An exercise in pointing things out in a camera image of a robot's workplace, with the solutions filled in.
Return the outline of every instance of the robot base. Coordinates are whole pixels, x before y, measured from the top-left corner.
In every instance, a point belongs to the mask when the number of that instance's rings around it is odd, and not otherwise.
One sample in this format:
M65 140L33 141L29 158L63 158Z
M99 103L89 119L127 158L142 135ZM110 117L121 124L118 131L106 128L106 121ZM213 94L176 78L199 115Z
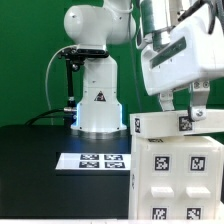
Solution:
M72 134L81 138L89 139L114 139L128 136L129 131L127 129L115 131L115 132L86 132L81 130L71 129Z

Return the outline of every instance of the white box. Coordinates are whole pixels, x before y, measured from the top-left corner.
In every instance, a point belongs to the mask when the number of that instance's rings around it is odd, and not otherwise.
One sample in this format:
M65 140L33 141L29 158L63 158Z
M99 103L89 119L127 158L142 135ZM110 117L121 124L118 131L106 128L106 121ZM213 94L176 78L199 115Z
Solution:
M129 219L218 219L223 152L211 137L132 136Z

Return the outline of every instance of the warning label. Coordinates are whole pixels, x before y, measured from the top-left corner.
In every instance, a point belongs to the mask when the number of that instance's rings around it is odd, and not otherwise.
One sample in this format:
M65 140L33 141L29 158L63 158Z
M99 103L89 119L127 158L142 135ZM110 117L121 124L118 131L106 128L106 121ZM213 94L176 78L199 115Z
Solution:
M106 101L102 91L100 91L98 93L98 95L96 96L94 101L100 101L100 102L105 102Z

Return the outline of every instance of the black tabletop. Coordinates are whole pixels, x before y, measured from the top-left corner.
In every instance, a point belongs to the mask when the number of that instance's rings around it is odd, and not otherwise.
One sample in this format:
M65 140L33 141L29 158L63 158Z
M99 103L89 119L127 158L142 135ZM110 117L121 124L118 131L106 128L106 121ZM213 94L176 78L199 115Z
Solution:
M0 128L0 218L128 217L129 171L57 172L69 153L130 153L130 137L78 138L63 126Z

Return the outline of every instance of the black cable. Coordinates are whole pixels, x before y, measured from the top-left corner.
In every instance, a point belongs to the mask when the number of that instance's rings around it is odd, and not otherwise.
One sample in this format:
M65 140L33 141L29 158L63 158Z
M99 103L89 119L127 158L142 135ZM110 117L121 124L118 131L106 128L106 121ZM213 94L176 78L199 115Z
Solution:
M133 73L134 73L135 92L137 95L139 112L142 112L142 103L141 103L141 98L140 98L139 84L138 84L138 79L137 79L137 74L136 74L136 66L135 66L135 61L134 61L134 50L133 50L133 45L132 45L132 40L131 40L131 13L129 14L129 20L128 20L128 35L129 35L129 42L130 42L130 49L131 49L132 69L133 69Z
M216 6L217 6L218 17L222 25L222 30L224 32L224 1L216 0Z
M42 114L40 114L40 115L38 115L38 116L36 116L36 117L34 117L34 118L28 120L28 121L25 123L25 125L32 125L32 124L33 124L34 122L36 122L38 119L44 118L44 117L46 117L46 115L53 114L53 113L58 113L58 112L64 112L64 109L59 108L59 109L53 109L53 110L49 110L49 111L47 111L47 112L44 112L44 113L42 113Z
M208 34L212 34L215 27L215 18L216 18L216 10L211 0L199 0L194 3L186 12L184 12L178 19L179 22L183 21L187 17L191 16L195 13L199 8L201 8L204 4L208 4L211 11L211 22L209 25Z

